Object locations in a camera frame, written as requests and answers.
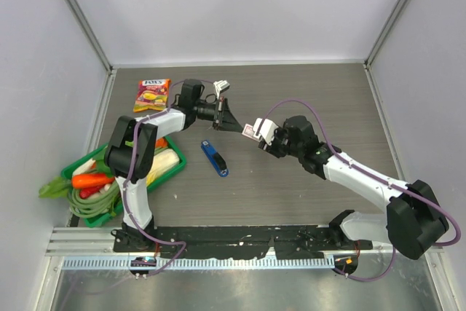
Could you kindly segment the red white staple box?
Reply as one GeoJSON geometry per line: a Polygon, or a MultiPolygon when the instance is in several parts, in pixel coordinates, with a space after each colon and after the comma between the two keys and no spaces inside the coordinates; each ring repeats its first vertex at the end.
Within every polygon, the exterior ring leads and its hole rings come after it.
{"type": "Polygon", "coordinates": [[[244,126],[244,128],[242,130],[242,135],[245,136],[246,138],[249,138],[249,139],[254,140],[256,142],[260,141],[260,136],[253,129],[252,125],[245,124],[245,126],[244,126]]]}

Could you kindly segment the blue stapler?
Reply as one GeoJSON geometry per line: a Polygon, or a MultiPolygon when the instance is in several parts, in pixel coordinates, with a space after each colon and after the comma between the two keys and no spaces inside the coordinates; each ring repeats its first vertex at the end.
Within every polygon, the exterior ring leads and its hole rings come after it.
{"type": "Polygon", "coordinates": [[[220,177],[227,177],[229,169],[224,158],[216,151],[213,145],[208,140],[201,142],[201,150],[210,161],[211,165],[220,177]]]}

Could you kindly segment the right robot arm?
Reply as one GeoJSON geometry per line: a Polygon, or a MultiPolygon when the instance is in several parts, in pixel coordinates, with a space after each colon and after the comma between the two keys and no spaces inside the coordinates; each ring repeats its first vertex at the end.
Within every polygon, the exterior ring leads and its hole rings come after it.
{"type": "Polygon", "coordinates": [[[420,180],[409,184],[355,161],[320,141],[306,117],[290,117],[281,126],[258,118],[253,132],[265,152],[276,158],[295,157],[308,173],[346,187],[381,210],[380,214],[347,210],[336,217],[336,226],[328,232],[335,248],[347,248],[356,240],[377,241],[417,260],[449,230],[428,184],[420,180]]]}

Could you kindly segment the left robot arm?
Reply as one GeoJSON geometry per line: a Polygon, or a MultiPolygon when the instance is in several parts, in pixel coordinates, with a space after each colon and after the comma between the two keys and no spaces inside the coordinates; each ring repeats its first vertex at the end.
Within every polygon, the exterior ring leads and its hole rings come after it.
{"type": "Polygon", "coordinates": [[[163,111],[137,119],[118,118],[104,156],[118,183],[124,207],[122,228],[114,232],[116,242],[127,240],[140,252],[149,251],[154,243],[162,243],[155,238],[146,185],[157,140],[186,130],[198,119],[211,122],[214,130],[242,132],[243,126],[223,96],[230,84],[226,80],[213,82],[215,100],[208,102],[202,98],[205,83],[205,80],[186,79],[181,92],[163,111]]]}

